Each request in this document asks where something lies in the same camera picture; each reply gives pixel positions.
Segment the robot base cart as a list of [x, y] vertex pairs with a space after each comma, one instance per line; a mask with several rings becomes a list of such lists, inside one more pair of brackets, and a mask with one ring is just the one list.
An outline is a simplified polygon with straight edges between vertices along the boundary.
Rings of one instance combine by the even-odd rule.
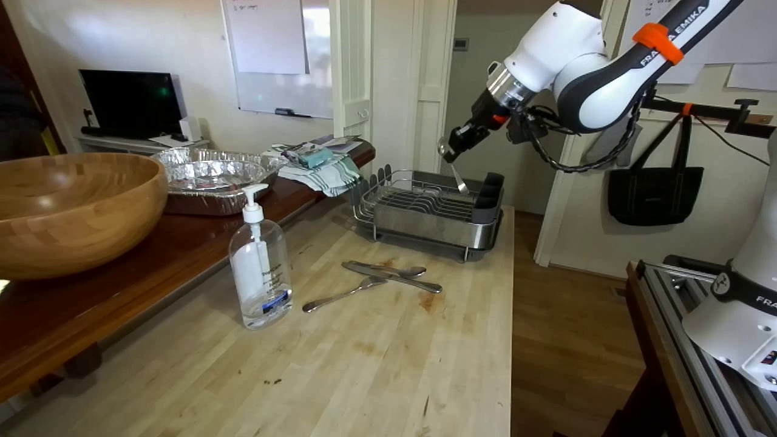
[[692, 261], [629, 261], [623, 296], [646, 368], [603, 437], [777, 437], [777, 392], [702, 352], [682, 317], [714, 274]]

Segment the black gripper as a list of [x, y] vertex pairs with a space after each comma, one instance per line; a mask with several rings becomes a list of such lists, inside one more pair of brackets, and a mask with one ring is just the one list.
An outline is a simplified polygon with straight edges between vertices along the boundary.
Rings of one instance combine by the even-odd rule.
[[470, 117], [448, 131], [448, 135], [436, 145], [436, 153], [446, 163], [453, 163], [460, 153], [497, 131], [512, 117], [512, 107], [512, 96], [497, 100], [483, 89], [470, 107]]

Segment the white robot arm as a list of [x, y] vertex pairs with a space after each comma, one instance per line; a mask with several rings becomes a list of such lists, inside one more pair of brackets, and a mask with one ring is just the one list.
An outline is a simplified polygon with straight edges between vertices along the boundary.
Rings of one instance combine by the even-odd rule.
[[[573, 134], [614, 125], [641, 107], [648, 86], [743, 0], [676, 0], [658, 22], [646, 22], [633, 43], [603, 57], [602, 22], [573, 4], [554, 3], [488, 68], [470, 118], [436, 145], [446, 163], [477, 145], [504, 120], [516, 124], [528, 100], [551, 89], [558, 120]], [[736, 257], [714, 276], [710, 296], [684, 319], [690, 339], [758, 389], [777, 389], [777, 170], [767, 171], [760, 213]]]

